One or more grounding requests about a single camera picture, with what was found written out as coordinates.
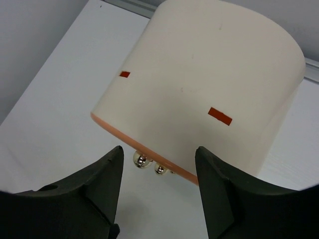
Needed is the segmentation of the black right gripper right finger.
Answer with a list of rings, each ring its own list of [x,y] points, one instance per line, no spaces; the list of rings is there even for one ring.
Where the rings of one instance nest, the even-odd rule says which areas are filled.
[[[203,146],[195,165],[210,239],[317,239],[319,187],[292,190],[260,180]]]

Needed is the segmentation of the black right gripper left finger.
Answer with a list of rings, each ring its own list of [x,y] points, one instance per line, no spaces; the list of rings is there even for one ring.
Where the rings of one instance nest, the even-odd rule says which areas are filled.
[[[2,239],[116,239],[121,146],[37,191],[0,193]]]

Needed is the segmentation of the cream drawer cabinet shell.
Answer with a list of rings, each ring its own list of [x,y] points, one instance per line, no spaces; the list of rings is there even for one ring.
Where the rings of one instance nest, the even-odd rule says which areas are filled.
[[[293,37],[261,14],[167,0],[91,112],[196,176],[200,146],[255,176],[305,69]]]

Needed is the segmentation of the yellow drawer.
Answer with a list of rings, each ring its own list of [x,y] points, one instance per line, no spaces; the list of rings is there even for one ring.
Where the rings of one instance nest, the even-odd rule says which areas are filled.
[[[167,173],[167,168],[165,168],[164,166],[158,163],[155,165],[154,170],[155,170],[155,174],[159,176],[165,175]]]

